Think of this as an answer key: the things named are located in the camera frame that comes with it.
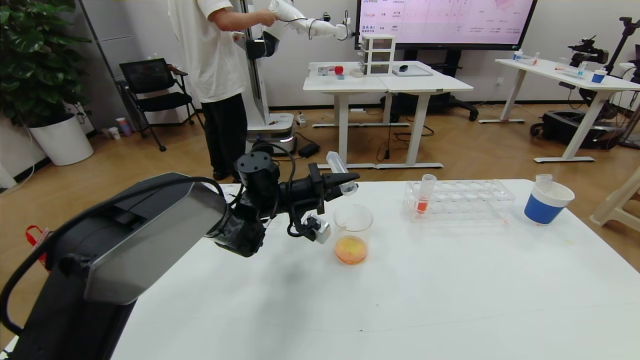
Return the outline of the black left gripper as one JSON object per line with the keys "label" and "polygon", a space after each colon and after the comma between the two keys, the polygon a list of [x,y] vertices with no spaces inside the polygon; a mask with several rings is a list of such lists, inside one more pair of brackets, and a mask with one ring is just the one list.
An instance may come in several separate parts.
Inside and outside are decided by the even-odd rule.
{"label": "black left gripper", "polygon": [[343,196],[343,192],[358,191],[357,180],[361,178],[355,172],[321,174],[318,164],[308,165],[309,174],[305,178],[279,183],[279,213],[301,215],[315,210],[325,213],[324,202],[330,202]]}

